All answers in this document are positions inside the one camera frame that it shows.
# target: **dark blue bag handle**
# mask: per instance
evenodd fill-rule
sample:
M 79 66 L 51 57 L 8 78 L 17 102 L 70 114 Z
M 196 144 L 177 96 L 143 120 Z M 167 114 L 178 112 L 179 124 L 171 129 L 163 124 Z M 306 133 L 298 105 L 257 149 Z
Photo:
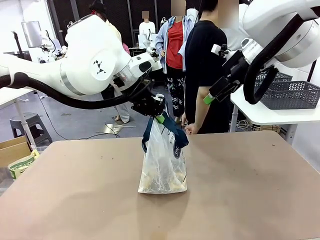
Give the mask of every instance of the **dark blue bag handle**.
M 189 141 L 185 132 L 176 125 L 176 122 L 171 117 L 169 117 L 165 111 L 162 113 L 162 115 L 164 117 L 164 122 L 162 123 L 162 125 L 174 134 L 176 146 L 180 149 L 187 146 L 189 144 Z M 154 118 L 150 117 L 148 125 L 146 126 L 146 129 L 143 134 L 142 149 L 145 153 L 147 153 L 146 143 L 150 139 L 150 132 L 153 122 Z

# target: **table leg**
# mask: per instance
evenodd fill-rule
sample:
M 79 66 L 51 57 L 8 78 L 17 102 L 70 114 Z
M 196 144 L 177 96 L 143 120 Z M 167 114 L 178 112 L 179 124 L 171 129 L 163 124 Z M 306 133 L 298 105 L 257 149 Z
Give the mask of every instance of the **table leg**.
M 233 113 L 232 113 L 232 119 L 231 119 L 231 125 L 230 125 L 230 133 L 234 133 L 236 131 L 237 127 L 237 120 L 238 120 L 238 107 L 234 105 Z
M 295 134 L 296 134 L 296 130 L 297 130 L 298 124 L 291 124 L 289 125 L 289 129 L 286 132 L 286 136 L 285 136 L 285 140 L 292 145 L 294 138 L 295 138 Z
M 28 139 L 29 139 L 29 141 L 31 143 L 31 148 L 32 148 L 32 150 L 36 150 L 36 143 L 35 143 L 34 137 L 31 134 L 30 128 L 29 128 L 28 123 L 26 122 L 26 120 L 24 118 L 24 114 L 21 111 L 21 108 L 20 108 L 20 105 L 19 105 L 18 101 L 19 101 L 18 99 L 16 99 L 14 101 L 15 108 L 16 108 L 16 110 L 17 110 L 17 112 L 19 114 L 19 117 L 21 119 L 21 124 L 23 126 L 23 129 L 24 129 L 24 131 L 25 131 L 25 133 L 26 133 L 26 135 L 27 135 L 27 137 L 28 137 Z

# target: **plastic bag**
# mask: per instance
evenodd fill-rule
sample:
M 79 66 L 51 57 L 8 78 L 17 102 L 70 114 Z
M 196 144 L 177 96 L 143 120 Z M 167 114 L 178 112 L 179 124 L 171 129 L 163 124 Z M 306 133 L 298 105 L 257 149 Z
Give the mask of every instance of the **plastic bag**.
M 145 155 L 139 193 L 173 194 L 187 190 L 186 159 L 182 148 L 189 142 L 184 131 L 176 127 L 166 112 L 163 117 L 163 123 L 151 118 L 143 135 Z

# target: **plastic stool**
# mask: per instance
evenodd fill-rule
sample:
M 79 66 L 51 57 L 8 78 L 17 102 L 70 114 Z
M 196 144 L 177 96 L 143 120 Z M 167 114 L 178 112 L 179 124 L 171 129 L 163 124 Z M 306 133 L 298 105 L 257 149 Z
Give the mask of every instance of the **plastic stool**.
M 38 114 L 26 112 L 23 114 L 23 116 L 25 118 L 26 123 L 29 126 L 29 129 L 31 131 L 36 145 L 44 142 L 45 140 L 49 140 L 49 142 L 52 143 L 52 138 Z M 39 124 L 42 129 L 38 129 L 36 126 L 37 124 Z M 15 116 L 12 119 L 10 119 L 10 125 L 14 138 L 18 138 L 25 135 L 25 130 L 21 124 L 19 116 Z

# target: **yellow shirt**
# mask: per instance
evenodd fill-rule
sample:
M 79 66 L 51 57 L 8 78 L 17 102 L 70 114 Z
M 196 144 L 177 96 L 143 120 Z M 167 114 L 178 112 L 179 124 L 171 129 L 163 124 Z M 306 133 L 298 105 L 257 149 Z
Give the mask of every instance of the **yellow shirt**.
M 121 34 L 120 34 L 120 32 L 118 31 L 118 29 L 117 29 L 115 26 L 113 26 L 113 25 L 108 21 L 108 19 L 106 20 L 105 23 L 106 23 L 109 27 L 112 28 L 112 31 L 114 32 L 114 34 L 116 35 L 116 37 L 120 40 L 120 42 L 122 42 Z

